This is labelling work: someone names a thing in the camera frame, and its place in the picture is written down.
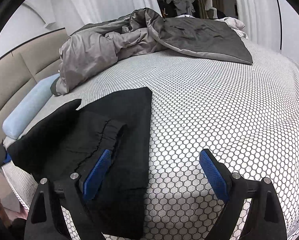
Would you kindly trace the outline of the black pants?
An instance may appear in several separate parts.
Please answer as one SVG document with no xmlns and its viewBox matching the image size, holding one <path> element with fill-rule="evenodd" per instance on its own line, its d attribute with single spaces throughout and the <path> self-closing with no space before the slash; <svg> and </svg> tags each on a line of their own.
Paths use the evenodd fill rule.
<svg viewBox="0 0 299 240">
<path fill-rule="evenodd" d="M 143 237 L 148 187 L 152 91 L 113 92 L 86 106 L 72 100 L 7 148 L 15 166 L 39 184 L 66 179 L 94 164 L 103 150 L 111 166 L 86 207 L 103 236 Z"/>
</svg>

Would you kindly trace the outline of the light blue pillow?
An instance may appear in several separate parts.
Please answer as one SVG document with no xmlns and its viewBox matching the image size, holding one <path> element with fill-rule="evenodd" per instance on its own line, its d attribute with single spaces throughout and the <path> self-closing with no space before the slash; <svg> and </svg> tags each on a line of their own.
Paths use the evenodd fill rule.
<svg viewBox="0 0 299 240">
<path fill-rule="evenodd" d="M 7 137 L 18 139 L 24 129 L 52 96 L 50 87 L 59 74 L 40 80 L 4 120 L 2 130 Z"/>
</svg>

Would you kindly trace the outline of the beige upholstered headboard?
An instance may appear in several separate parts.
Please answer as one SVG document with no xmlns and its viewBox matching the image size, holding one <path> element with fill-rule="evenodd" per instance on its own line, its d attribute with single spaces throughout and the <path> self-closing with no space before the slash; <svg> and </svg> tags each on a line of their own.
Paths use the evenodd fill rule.
<svg viewBox="0 0 299 240">
<path fill-rule="evenodd" d="M 59 49 L 67 40 L 65 29 L 33 38 L 0 58 L 0 140 L 2 123 L 27 93 L 42 79 L 56 74 Z"/>
</svg>

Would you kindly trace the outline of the dark grey pillow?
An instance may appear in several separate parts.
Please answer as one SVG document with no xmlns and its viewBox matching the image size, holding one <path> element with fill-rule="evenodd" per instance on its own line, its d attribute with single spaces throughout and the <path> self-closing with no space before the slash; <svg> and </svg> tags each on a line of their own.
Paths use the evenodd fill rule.
<svg viewBox="0 0 299 240">
<path fill-rule="evenodd" d="M 58 78 L 56 78 L 54 81 L 53 81 L 53 83 L 52 83 L 52 85 L 51 85 L 51 87 L 50 87 L 50 91 L 51 91 L 51 93 L 53 94 L 53 95 L 55 95 L 55 96 L 59 96 L 59 94 L 58 94 L 58 92 L 57 92 L 57 90 L 56 90 L 56 84 L 57 84 L 57 81 L 59 80 L 59 77 Z"/>
</svg>

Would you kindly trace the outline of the grey duvet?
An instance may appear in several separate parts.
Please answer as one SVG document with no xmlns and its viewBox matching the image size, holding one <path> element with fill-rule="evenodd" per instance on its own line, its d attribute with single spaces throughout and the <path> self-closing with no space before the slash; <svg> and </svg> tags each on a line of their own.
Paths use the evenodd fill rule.
<svg viewBox="0 0 299 240">
<path fill-rule="evenodd" d="M 163 18 L 142 8 L 118 19 L 87 24 L 59 50 L 59 95 L 69 93 L 120 60 L 171 49 L 187 56 L 251 65 L 241 37 L 224 22 L 193 17 Z"/>
</svg>

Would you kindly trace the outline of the white wardrobe door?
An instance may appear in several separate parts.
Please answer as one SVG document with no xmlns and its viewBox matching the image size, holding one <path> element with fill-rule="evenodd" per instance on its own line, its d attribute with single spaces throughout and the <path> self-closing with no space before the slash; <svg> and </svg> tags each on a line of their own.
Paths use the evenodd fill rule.
<svg viewBox="0 0 299 240">
<path fill-rule="evenodd" d="M 299 15 L 286 0 L 278 0 L 282 23 L 282 55 L 299 64 Z"/>
</svg>

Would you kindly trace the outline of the white crumpled bedding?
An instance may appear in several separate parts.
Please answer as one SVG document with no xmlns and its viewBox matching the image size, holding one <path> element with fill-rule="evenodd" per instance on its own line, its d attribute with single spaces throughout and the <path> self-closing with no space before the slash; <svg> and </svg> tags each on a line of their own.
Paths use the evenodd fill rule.
<svg viewBox="0 0 299 240">
<path fill-rule="evenodd" d="M 233 31 L 235 31 L 237 33 L 237 35 L 239 35 L 239 37 L 241 38 L 245 38 L 245 39 L 249 39 L 248 35 L 245 33 L 245 24 L 233 17 L 225 17 L 225 18 L 221 18 L 221 19 L 215 19 L 215 21 L 219 21 L 219 22 L 224 22 L 228 25 L 228 27 L 230 27 Z"/>
</svg>

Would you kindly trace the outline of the white sheer curtain right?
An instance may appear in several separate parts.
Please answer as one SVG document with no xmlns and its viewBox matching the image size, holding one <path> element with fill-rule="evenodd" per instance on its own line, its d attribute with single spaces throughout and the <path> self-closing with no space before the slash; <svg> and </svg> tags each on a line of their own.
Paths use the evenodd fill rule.
<svg viewBox="0 0 299 240">
<path fill-rule="evenodd" d="M 277 0 L 236 0 L 239 20 L 249 39 L 267 49 L 281 52 L 281 26 Z"/>
</svg>

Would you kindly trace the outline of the clothes pile on rack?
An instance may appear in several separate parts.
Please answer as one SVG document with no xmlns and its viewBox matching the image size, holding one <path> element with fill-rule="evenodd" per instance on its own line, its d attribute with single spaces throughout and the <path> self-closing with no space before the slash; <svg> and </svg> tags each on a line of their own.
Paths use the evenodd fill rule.
<svg viewBox="0 0 299 240">
<path fill-rule="evenodd" d="M 176 7 L 177 16 L 180 15 L 193 15 L 195 12 L 193 3 L 195 0 L 165 0 L 166 3 L 173 3 Z"/>
</svg>

